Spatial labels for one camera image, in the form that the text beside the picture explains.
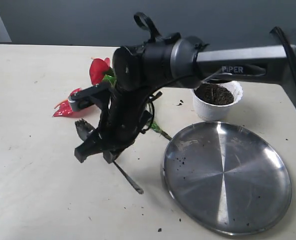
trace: metal plate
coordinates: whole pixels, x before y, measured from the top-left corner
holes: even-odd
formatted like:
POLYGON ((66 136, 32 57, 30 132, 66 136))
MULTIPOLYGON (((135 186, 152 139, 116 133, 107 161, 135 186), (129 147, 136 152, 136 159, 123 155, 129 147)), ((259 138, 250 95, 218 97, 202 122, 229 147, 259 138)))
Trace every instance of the metal plate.
POLYGON ((178 132, 165 151, 162 174, 186 214, 228 235, 271 228, 292 197, 288 171, 273 148, 253 132, 223 122, 178 132))

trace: table surface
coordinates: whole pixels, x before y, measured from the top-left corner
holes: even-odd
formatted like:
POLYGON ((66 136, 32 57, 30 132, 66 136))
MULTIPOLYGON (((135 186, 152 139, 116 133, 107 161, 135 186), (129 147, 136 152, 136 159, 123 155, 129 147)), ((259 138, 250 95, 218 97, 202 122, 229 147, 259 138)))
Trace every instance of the table surface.
MULTIPOLYGON (((76 88, 90 86, 91 57, 115 48, 0 45, 0 240, 217 240, 187 217, 163 189, 160 163, 168 141, 140 135, 118 159, 145 190, 135 192, 102 155, 80 164, 75 118, 51 117, 76 88)), ((242 239, 296 239, 296 110, 277 85, 242 83, 243 99, 224 119, 269 142, 288 167, 293 200, 271 230, 242 239)), ((171 136, 200 122, 188 89, 162 89, 156 121, 171 136)), ((96 125, 99 110, 84 117, 96 125)))

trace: soil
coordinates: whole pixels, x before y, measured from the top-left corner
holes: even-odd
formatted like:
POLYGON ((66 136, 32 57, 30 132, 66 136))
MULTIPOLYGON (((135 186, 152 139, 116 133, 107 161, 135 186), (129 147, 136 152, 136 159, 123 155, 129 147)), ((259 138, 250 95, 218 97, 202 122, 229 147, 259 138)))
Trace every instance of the soil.
POLYGON ((228 105, 233 103, 232 93, 217 84, 205 83, 194 90, 195 95, 202 101, 213 105, 228 105))

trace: white plastic cup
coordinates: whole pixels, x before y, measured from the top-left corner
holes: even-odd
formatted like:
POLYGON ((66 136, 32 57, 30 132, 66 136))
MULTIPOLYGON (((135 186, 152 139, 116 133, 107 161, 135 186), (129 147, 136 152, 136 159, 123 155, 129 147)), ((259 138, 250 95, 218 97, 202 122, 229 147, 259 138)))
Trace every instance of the white plastic cup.
POLYGON ((217 121, 223 119, 231 109, 233 105, 238 103, 243 96, 243 89, 237 81, 231 81, 227 83, 220 83, 219 86, 222 86, 229 90, 234 98, 233 103, 228 105, 213 105, 202 101, 199 99, 192 89, 193 95, 193 108, 197 115, 205 121, 217 121))

